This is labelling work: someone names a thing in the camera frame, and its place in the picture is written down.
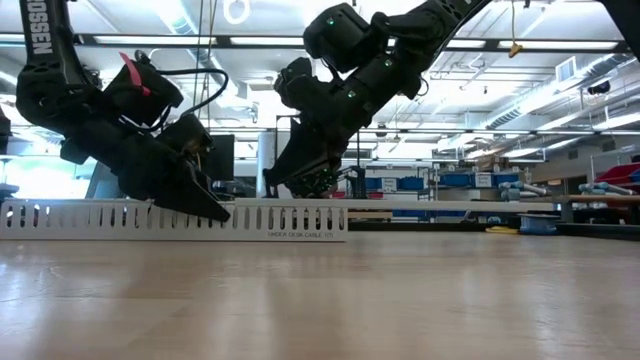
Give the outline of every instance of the wall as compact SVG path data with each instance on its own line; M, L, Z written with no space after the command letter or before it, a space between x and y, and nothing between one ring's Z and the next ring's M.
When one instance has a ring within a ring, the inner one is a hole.
M573 160L569 160L567 155L571 148L554 153L549 162L535 166L532 171L533 182L566 179L584 175L587 175L587 179L592 181L591 156L602 154L602 143L611 139L609 136L602 136L602 140L594 142L593 145L579 146L578 158ZM618 149L628 145L637 145L640 147L640 137L637 136L620 136L615 140L616 148ZM617 165L617 161L616 156L596 158L594 163L596 173L606 171ZM622 163L629 163L630 155L621 155L621 161Z

